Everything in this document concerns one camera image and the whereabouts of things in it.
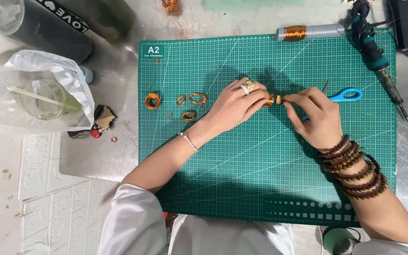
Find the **white shirt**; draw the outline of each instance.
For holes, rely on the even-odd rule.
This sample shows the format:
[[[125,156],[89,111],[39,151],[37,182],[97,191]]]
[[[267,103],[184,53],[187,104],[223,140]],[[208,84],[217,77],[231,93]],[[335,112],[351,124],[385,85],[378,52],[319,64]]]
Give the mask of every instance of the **white shirt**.
[[[154,194],[123,184],[103,225],[99,255],[157,255],[166,244],[162,208]],[[170,255],[293,255],[290,224],[248,222],[179,215],[174,221]],[[353,255],[408,255],[408,244],[370,240]]]

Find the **hand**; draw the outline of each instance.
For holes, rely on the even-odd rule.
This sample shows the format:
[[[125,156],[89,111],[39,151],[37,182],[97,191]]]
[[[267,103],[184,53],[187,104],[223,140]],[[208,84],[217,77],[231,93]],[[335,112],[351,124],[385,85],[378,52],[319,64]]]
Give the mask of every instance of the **hand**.
[[[215,136],[247,121],[268,101],[267,88],[258,82],[254,82],[255,90],[246,95],[240,86],[248,80],[245,77],[229,84],[221,91],[212,109],[201,118],[208,123]]]
[[[310,118],[303,121],[290,103],[284,103],[295,131],[310,145],[324,153],[341,141],[343,131],[339,106],[330,101],[318,88],[311,87],[284,98],[302,107]]]

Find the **green cutting mat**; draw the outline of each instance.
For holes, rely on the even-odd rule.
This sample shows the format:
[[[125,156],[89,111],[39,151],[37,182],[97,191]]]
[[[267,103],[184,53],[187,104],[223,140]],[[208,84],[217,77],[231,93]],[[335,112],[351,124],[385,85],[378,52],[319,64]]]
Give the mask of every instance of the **green cutting mat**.
[[[386,30],[375,38],[395,78],[394,42]],[[268,34],[142,41],[138,68],[139,161],[186,129],[182,113],[194,110],[201,118],[236,78],[247,76],[282,95],[322,89],[329,79],[328,96],[349,87],[363,91],[361,100],[340,103],[343,131],[378,160],[395,190],[396,110],[346,38],[275,42]],[[161,97],[155,110],[144,105],[151,92]],[[176,105],[179,95],[191,93],[205,93],[208,109],[188,100]],[[157,196],[165,212],[358,226],[349,200],[315,162],[315,153],[294,132],[282,105],[262,108],[203,146]]]

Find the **red object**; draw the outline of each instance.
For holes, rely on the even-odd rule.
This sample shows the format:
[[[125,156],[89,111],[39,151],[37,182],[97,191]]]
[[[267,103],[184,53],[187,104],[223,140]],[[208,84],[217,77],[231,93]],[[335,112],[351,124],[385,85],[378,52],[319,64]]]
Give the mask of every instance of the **red object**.
[[[90,133],[91,133],[91,136],[93,138],[99,138],[100,137],[100,132],[98,131],[98,129],[93,129],[93,130],[90,131]]]

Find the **metal table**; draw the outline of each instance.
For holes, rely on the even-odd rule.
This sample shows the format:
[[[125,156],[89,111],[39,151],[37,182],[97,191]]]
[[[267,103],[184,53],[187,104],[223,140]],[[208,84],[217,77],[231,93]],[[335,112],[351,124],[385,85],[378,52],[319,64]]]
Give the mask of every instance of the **metal table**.
[[[138,45],[143,39],[180,39],[239,34],[272,34],[278,27],[291,25],[332,24],[343,19],[351,3],[340,0],[279,1],[274,6],[261,6],[252,1],[238,2],[236,8],[224,6],[206,10],[200,0],[186,1],[183,14],[171,18],[158,0],[127,0],[138,14],[135,26],[126,37],[107,42],[92,35],[94,52],[83,64],[94,70],[90,84],[96,104],[110,106],[118,115],[112,130],[99,139],[71,140],[62,134],[60,172],[120,182],[138,164]],[[384,20],[382,2],[372,3],[371,21]],[[405,98],[408,113],[408,59],[397,56],[397,81]],[[111,142],[112,136],[117,142]],[[398,160],[396,193],[408,210],[408,123],[398,117]]]

